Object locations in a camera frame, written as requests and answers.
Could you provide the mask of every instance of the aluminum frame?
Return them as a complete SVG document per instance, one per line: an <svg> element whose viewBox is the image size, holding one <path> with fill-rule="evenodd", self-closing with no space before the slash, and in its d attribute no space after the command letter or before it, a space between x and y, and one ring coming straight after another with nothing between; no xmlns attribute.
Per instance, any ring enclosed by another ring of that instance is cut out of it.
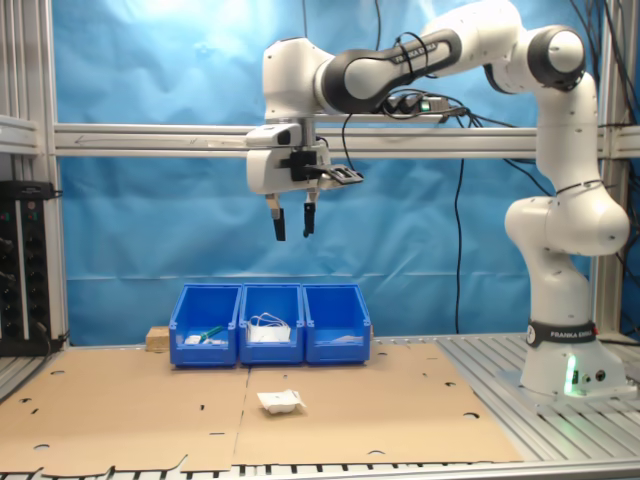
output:
<svg viewBox="0 0 640 480"><path fill-rule="evenodd" d="M59 189L52 28L50 1L0 0L0 180L51 182ZM44 212L50 334L58 338L68 330L61 201L45 202ZM20 270L24 278L22 263Z"/></svg>
<svg viewBox="0 0 640 480"><path fill-rule="evenodd" d="M638 21L640 6L635 0L607 0L611 16L618 33L618 43L627 45L625 62L631 81L634 81L638 44ZM628 121L624 92L626 85L620 78L616 66L608 23L605 21L602 33L602 65L600 95L598 99L598 123L600 125L624 124ZM606 128L605 149L608 155L602 159L601 174L604 183L613 185L609 190L614 200L623 206L627 204L629 156L633 154L628 139L633 138L638 127L622 129ZM624 272L614 255L594 257L591 261L591 298L593 320L601 332L620 331L622 309L622 288Z"/></svg>
<svg viewBox="0 0 640 480"><path fill-rule="evenodd" d="M608 0L614 21L625 28L627 62L633 75L637 2ZM85 125L57 123L53 64L51 0L0 0L0 179L51 181L59 188L57 156L244 158L242 138L251 126ZM604 25L599 120L624 120L622 90L607 25ZM342 123L342 115L321 115L322 124ZM403 120L435 123L439 115ZM352 124L389 119L354 115ZM339 128L319 128L335 157L344 156ZM349 128L349 153L359 159L533 158L534 128ZM599 157L606 183L620 203L626 201L626 159L640 154L640 127L606 128L599 135ZM10 158L11 168L2 158ZM45 212L51 297L52 336L68 328L61 201L50 200ZM592 262L593 315L601 331L618 331L622 271L615 257Z"/></svg>

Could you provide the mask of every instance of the cardboard sheet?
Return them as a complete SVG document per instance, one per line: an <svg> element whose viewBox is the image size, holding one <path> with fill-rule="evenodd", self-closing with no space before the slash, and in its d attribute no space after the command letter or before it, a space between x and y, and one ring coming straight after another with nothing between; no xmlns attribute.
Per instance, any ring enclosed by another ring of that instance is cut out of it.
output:
<svg viewBox="0 0 640 480"><path fill-rule="evenodd" d="M258 392L288 388L306 409L262 408ZM366 366L252 369L233 463L518 460L445 354L426 344L373 347Z"/></svg>
<svg viewBox="0 0 640 480"><path fill-rule="evenodd" d="M0 472L228 470L248 370L174 370L168 353L72 350L0 405Z"/></svg>

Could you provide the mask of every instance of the metal table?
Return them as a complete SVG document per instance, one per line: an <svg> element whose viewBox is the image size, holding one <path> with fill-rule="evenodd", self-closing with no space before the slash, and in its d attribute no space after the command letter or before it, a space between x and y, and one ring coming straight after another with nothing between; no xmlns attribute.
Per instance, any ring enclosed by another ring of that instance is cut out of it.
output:
<svg viewBox="0 0 640 480"><path fill-rule="evenodd" d="M399 476L411 479L640 477L640 401L609 401L536 415L524 409L496 380L496 374L502 370L522 368L526 355L523 334L383 337L376 338L375 342L438 344L495 416L524 461L508 464L259 465L234 466L229 472L194 474L183 474L176 468L167 472L110 472L101 477L73 480L209 480L256 476L292 480L345 476L380 480ZM609 347L630 365L640 362L640 349L636 352L628 347ZM38 358L0 359L0 398L24 381L40 363ZM0 480L37 480L39 476L39 473L0 474Z"/></svg>

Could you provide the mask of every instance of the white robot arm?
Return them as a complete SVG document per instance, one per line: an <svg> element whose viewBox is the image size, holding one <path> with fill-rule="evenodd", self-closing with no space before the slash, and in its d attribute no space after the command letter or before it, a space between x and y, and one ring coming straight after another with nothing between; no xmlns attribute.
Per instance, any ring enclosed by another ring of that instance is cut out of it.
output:
<svg viewBox="0 0 640 480"><path fill-rule="evenodd" d="M247 135L249 187L266 195L279 240L285 234L278 195L307 190L305 236L313 233L319 190L363 180L331 165L315 136L314 115L373 112L395 87L478 66L495 90L535 95L536 165L556 189L553 198L515 202L506 218L531 278L531 348L522 384L549 398L632 393L620 360L596 340L588 282L569 257L614 253L629 235L625 211L600 180L595 85L571 28L527 31L511 3L486 0L452 10L415 40L383 51L334 57L305 38L276 42L264 54L267 125Z"/></svg>

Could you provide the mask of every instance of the blue bin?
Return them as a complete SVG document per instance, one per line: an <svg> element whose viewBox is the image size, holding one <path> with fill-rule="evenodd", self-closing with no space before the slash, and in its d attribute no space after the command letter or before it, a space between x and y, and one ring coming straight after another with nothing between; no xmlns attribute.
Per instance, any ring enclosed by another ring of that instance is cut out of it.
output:
<svg viewBox="0 0 640 480"><path fill-rule="evenodd" d="M169 324L171 363L176 367L235 365L241 295L242 285L186 284ZM226 344L185 345L190 335L200 335L217 326L223 330L211 338Z"/></svg>
<svg viewBox="0 0 640 480"><path fill-rule="evenodd" d="M268 312L291 328L289 342L249 342L251 317ZM304 314L300 284L246 284L238 327L240 361L245 365L298 364L304 360Z"/></svg>
<svg viewBox="0 0 640 480"><path fill-rule="evenodd" d="M304 285L307 362L316 365L369 360L371 320L355 284ZM345 337L356 337L344 341Z"/></svg>

